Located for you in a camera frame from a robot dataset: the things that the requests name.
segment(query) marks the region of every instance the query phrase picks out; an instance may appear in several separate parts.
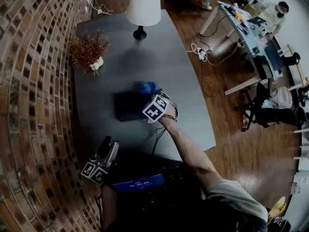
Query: dried plant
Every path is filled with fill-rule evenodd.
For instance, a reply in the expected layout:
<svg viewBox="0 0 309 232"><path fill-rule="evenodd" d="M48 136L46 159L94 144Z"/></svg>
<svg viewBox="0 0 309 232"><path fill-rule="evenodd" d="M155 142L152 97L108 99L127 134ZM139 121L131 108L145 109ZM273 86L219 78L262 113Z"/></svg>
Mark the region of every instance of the dried plant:
<svg viewBox="0 0 309 232"><path fill-rule="evenodd" d="M75 36L71 45L73 66L89 69L90 64L94 64L106 53L109 43L99 30L94 35L86 31L80 39Z"/></svg>

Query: white lampshade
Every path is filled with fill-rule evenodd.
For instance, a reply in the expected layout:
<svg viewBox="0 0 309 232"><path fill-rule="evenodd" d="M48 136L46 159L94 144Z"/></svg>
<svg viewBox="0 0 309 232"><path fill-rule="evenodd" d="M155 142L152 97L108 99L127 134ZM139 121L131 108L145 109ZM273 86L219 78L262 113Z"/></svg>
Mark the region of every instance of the white lampshade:
<svg viewBox="0 0 309 232"><path fill-rule="evenodd" d="M131 0L126 17L135 25L155 25L161 20L160 0Z"/></svg>

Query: white flower pot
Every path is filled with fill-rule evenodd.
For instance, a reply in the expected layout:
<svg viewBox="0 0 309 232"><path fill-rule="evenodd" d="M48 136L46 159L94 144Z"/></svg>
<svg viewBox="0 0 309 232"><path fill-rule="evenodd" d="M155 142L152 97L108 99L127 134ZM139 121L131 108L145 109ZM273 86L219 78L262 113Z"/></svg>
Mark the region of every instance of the white flower pot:
<svg viewBox="0 0 309 232"><path fill-rule="evenodd" d="M97 71L103 65L103 59L100 57L95 63L90 64L89 67L92 71Z"/></svg>

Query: white sneaker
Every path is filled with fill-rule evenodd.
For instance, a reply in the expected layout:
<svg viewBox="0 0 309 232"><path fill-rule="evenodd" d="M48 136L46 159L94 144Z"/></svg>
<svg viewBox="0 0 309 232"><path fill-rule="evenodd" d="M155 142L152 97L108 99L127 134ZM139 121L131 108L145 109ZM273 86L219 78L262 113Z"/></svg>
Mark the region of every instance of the white sneaker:
<svg viewBox="0 0 309 232"><path fill-rule="evenodd" d="M212 10L212 7L209 5L208 6L202 5L201 7L205 10Z"/></svg>

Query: laptop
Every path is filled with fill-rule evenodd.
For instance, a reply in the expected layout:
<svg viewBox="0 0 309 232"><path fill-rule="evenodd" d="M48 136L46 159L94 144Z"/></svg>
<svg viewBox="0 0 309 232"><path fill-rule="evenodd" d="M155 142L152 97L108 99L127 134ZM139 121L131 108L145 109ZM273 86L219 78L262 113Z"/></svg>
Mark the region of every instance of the laptop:
<svg viewBox="0 0 309 232"><path fill-rule="evenodd" d="M260 24L266 23L267 21L262 19L261 17L255 16L255 17L247 20L247 22L255 24L255 25L260 25Z"/></svg>

